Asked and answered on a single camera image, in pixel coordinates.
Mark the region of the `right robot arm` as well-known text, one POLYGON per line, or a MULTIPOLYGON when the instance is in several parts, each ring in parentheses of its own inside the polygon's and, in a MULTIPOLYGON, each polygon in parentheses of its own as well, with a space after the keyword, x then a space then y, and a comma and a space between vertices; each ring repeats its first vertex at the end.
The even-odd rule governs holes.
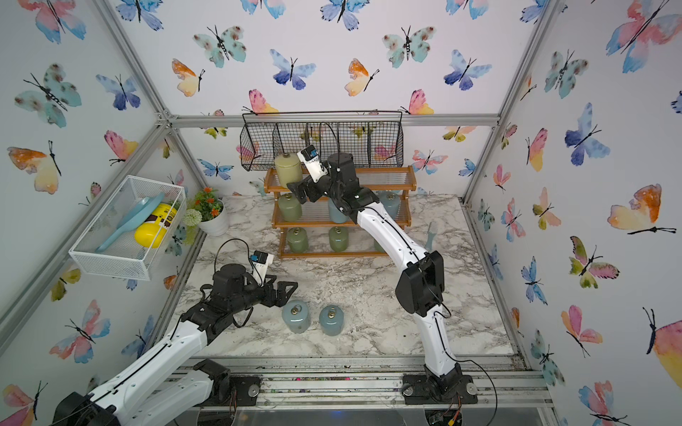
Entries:
POLYGON ((400 272, 395 288, 401 307, 410 314, 424 347, 426 370, 443 378, 456 370, 445 330, 444 261, 437 251, 428 251, 397 225, 376 193, 362 186, 356 175, 353 156, 332 154, 322 161, 310 145, 297 153, 308 176, 287 184, 302 204, 329 198, 355 225, 378 242, 400 272))

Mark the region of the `yellow tea canister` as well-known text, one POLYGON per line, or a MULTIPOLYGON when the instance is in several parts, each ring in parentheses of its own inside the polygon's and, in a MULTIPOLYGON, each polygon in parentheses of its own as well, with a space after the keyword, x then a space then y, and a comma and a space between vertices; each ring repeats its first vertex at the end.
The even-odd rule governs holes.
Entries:
POLYGON ((280 186, 288 188, 289 184, 295 184, 303 179, 303 170, 300 159, 296 154, 284 153, 275 158, 275 171, 280 186))

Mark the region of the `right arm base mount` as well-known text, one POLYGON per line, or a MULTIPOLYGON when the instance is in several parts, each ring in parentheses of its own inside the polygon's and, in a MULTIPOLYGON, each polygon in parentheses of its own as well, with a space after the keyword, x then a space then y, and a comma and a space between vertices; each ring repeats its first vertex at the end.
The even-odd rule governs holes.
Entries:
POLYGON ((478 388, 472 376, 452 370, 444 376, 427 372, 422 375, 404 375, 401 395, 408 406, 450 404, 477 404, 478 388))

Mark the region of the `light blue canister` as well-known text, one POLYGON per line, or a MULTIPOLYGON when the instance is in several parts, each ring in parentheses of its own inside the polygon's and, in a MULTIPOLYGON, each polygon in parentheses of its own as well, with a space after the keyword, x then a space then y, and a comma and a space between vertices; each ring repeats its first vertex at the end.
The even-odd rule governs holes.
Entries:
POLYGON ((295 334, 306 332, 311 325, 310 310, 306 302, 291 300, 282 307, 282 320, 288 329, 295 334))

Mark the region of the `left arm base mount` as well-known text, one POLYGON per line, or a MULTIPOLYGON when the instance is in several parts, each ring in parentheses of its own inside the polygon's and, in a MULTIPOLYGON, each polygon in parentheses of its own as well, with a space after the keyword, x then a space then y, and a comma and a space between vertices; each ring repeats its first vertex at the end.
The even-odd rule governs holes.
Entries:
POLYGON ((211 382, 210 393, 199 406, 227 406, 249 408, 257 405, 262 379, 259 376, 235 375, 229 368, 214 360, 202 360, 193 366, 211 382))

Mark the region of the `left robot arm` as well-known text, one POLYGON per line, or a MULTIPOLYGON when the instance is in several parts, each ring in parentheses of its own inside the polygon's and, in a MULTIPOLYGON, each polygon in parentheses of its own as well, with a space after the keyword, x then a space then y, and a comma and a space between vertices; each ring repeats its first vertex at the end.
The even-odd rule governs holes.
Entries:
POLYGON ((163 383, 236 323, 234 316, 257 305, 283 307, 298 289, 275 275, 249 273, 226 264, 202 286, 202 297, 179 317, 170 334, 121 373, 87 395, 76 392, 55 409, 55 425, 166 425, 205 402, 235 408, 239 383, 229 368, 201 360, 174 385, 163 383))

